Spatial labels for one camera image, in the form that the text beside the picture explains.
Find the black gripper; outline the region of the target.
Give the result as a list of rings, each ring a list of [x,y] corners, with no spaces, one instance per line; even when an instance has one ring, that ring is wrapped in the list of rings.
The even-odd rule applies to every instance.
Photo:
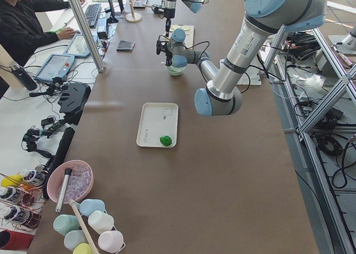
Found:
[[[173,57],[173,54],[172,54],[172,47],[170,46],[170,43],[169,42],[166,42],[165,43],[165,55],[166,55],[166,63],[165,65],[167,67],[170,67],[171,66],[171,61],[172,61],[172,57]]]
[[[169,37],[171,28],[171,19],[175,17],[176,1],[164,0],[164,17],[167,18],[165,22],[165,36]]]

